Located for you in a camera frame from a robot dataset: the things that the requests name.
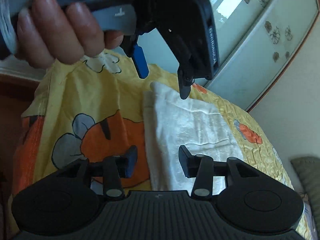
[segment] folded towel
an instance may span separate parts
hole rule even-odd
[[[184,176],[178,159],[180,145],[191,154],[225,162],[243,160],[242,152],[218,109],[213,104],[187,98],[159,82],[144,93],[145,143],[153,190],[192,191],[195,179]],[[214,177],[213,194],[225,188],[224,178]]]

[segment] bed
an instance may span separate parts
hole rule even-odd
[[[126,191],[151,190],[143,94],[155,81],[178,91],[178,82],[156,65],[149,70],[141,80],[131,59],[108,50],[71,66],[56,62],[22,116],[13,195],[78,158],[102,161],[131,145],[138,147],[138,162],[132,178],[122,184]],[[276,150],[247,112],[199,85],[193,85],[190,98],[214,105],[246,163],[292,188]],[[311,239],[305,216],[297,231]]]

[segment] white cloth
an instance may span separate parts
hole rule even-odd
[[[192,191],[195,179],[184,176],[178,159],[180,145],[191,154],[225,162],[243,160],[232,132],[213,104],[187,98],[159,82],[144,93],[143,118],[150,180],[153,190]],[[224,178],[214,177],[213,194],[225,189]]]

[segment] yellow fabric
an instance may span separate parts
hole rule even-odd
[[[145,80],[138,78],[131,59],[112,51],[105,51],[94,59],[84,58],[72,66],[56,62],[41,82],[36,98],[23,116],[45,115],[45,122],[34,170],[36,182],[56,171],[51,155],[57,140],[65,133],[72,133],[72,121],[79,113],[86,113],[96,122],[114,115],[121,110],[125,119],[142,122],[143,91],[149,90],[152,81],[158,81],[178,91],[177,76],[156,65],[149,65],[150,74]],[[244,161],[272,178],[292,187],[281,161],[274,153],[257,122],[245,111],[227,100],[192,87],[190,97],[214,104],[230,126],[243,153]],[[246,125],[256,132],[263,143],[250,143],[244,139],[234,122]],[[145,181],[137,189],[150,190]],[[297,231],[310,239],[305,216]]]

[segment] green cushion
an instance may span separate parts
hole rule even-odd
[[[301,157],[291,160],[301,184],[308,194],[312,215],[315,218],[318,237],[320,236],[320,159]]]

